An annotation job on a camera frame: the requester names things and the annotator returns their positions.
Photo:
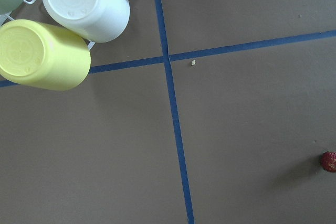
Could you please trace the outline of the yellow plastic cup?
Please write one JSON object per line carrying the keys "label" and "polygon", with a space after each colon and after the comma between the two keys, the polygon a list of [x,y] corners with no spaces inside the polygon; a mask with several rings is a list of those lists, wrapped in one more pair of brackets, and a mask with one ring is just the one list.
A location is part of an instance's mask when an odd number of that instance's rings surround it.
{"label": "yellow plastic cup", "polygon": [[70,30],[26,19],[1,26],[1,76],[36,88],[65,91],[81,84],[91,56]]}

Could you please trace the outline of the red strawberry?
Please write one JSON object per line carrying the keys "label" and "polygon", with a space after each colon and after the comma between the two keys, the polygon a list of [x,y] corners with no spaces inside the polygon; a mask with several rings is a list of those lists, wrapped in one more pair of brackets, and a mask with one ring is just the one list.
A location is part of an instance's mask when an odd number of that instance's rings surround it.
{"label": "red strawberry", "polygon": [[320,163],[324,170],[330,173],[335,173],[336,171],[335,152],[323,153]]}

